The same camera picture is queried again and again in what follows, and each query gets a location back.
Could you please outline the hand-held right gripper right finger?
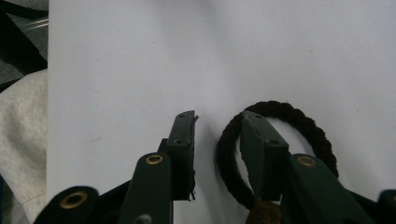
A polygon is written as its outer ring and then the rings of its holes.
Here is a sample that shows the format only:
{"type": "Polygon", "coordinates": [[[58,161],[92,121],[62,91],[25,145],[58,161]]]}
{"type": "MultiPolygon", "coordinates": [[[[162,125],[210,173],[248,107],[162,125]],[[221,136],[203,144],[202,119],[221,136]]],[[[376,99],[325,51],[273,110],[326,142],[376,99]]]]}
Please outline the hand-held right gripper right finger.
{"type": "Polygon", "coordinates": [[[255,198],[247,224],[375,224],[323,161],[290,154],[265,117],[243,113],[240,149],[255,198]]]}

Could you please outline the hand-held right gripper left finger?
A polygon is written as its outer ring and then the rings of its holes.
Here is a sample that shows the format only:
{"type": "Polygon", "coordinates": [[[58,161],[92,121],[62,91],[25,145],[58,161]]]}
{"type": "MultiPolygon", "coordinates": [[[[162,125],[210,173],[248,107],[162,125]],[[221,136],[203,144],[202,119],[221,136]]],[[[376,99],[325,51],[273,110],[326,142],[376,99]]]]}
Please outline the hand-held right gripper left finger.
{"type": "Polygon", "coordinates": [[[173,224],[174,202],[195,198],[195,112],[176,115],[155,153],[134,169],[117,224],[173,224]]]}

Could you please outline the light grey pants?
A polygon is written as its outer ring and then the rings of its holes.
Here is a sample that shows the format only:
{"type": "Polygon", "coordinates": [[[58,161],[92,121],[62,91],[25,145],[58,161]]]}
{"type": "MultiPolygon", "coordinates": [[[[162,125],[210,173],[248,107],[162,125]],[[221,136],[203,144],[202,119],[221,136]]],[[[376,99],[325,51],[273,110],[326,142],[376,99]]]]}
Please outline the light grey pants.
{"type": "Polygon", "coordinates": [[[35,72],[0,93],[0,175],[30,224],[46,205],[48,77],[35,72]]]}

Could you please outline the metal floor rail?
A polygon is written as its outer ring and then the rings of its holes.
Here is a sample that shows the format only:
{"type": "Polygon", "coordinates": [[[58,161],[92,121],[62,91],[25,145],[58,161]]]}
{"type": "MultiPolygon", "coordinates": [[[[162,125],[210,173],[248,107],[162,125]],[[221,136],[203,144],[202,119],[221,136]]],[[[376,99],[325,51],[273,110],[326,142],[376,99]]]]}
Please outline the metal floor rail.
{"type": "Polygon", "coordinates": [[[28,31],[31,31],[31,30],[34,30],[34,29],[47,27],[48,25],[49,25],[49,18],[48,17],[39,18],[39,19],[33,19],[33,20],[20,19],[17,22],[17,26],[23,32],[28,32],[28,31]]]}

